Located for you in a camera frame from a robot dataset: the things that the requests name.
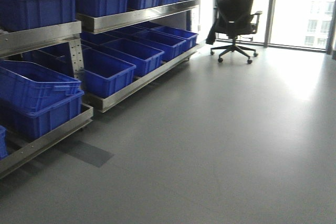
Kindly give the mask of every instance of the gray floor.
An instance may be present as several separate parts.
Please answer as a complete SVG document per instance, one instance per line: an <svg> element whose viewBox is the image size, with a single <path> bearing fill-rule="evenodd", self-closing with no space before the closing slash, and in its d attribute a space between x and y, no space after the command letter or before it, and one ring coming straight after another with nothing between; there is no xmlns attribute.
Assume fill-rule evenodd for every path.
<svg viewBox="0 0 336 224"><path fill-rule="evenodd" d="M0 222L335 224L336 61L208 49L1 180Z"/></svg>

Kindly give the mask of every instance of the crate handle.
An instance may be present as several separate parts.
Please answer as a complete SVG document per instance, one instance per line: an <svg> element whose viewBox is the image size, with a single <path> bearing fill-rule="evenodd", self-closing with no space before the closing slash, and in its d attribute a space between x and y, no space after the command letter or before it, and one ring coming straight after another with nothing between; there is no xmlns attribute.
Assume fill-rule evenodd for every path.
<svg viewBox="0 0 336 224"><path fill-rule="evenodd" d="M68 91L70 86L54 86L54 91Z"/></svg>

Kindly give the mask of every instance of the dark floor patch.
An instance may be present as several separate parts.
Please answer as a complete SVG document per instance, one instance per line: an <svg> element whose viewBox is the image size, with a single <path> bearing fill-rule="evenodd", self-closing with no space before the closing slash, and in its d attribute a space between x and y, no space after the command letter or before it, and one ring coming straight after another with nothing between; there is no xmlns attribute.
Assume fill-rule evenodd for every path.
<svg viewBox="0 0 336 224"><path fill-rule="evenodd" d="M104 165L114 154L82 141L65 140L56 145L56 149L95 167Z"/></svg>

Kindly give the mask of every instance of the black mesh chair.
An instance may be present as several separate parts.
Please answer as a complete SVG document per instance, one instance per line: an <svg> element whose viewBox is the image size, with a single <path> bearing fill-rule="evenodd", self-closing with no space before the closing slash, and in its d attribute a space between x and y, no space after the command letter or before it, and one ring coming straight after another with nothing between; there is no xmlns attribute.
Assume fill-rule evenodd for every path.
<svg viewBox="0 0 336 224"><path fill-rule="evenodd" d="M250 56L244 52L244 50L249 50L254 52L254 57L258 56L255 49L237 46L236 40L240 35L250 35L256 34L258 30L259 18L262 14L261 11L251 14L253 0L216 0L217 3L217 14L216 20L209 32L209 36L206 40L207 44L213 44L216 40L215 33L226 34L229 39L232 39L232 44L222 47L211 48L211 55L214 54L213 50L224 49L223 52L219 54L218 62L222 62L222 56L228 52L240 52L245 55L248 60L247 63L251 64L252 60Z"/></svg>

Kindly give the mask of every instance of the stainless steel shelf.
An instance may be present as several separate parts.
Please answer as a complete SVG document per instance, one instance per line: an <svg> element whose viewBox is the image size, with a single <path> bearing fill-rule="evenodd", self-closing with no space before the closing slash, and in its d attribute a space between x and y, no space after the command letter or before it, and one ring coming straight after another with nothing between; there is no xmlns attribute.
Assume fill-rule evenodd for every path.
<svg viewBox="0 0 336 224"><path fill-rule="evenodd" d="M199 4L200 0L190 0L98 18L77 14L76 18L82 21L83 30L93 34L99 34L124 26L131 26L144 21L185 12L195 8Z"/></svg>
<svg viewBox="0 0 336 224"><path fill-rule="evenodd" d="M202 45L196 45L189 51L177 56L176 58L172 59L171 61L166 62L159 68L155 69L154 71L148 73L144 77L139 78L135 82L131 83L127 87L123 88L122 90L118 91L117 93L111 95L107 98L100 98L94 94L87 93L84 97L85 102L92 105L95 109L97 109L99 112L105 113L115 105L117 105L119 102L123 101L130 95L134 94L150 82L154 81L161 75L165 74L172 68L176 67L186 59L190 58L191 55L197 52L198 49L200 49Z"/></svg>
<svg viewBox="0 0 336 224"><path fill-rule="evenodd" d="M0 35L0 58L79 39L81 22L70 22Z"/></svg>
<svg viewBox="0 0 336 224"><path fill-rule="evenodd" d="M93 107L82 105L82 113L42 137L26 142L21 136L8 132L6 140L13 141L21 148L0 161L0 179L51 148L67 136L89 124L93 117Z"/></svg>

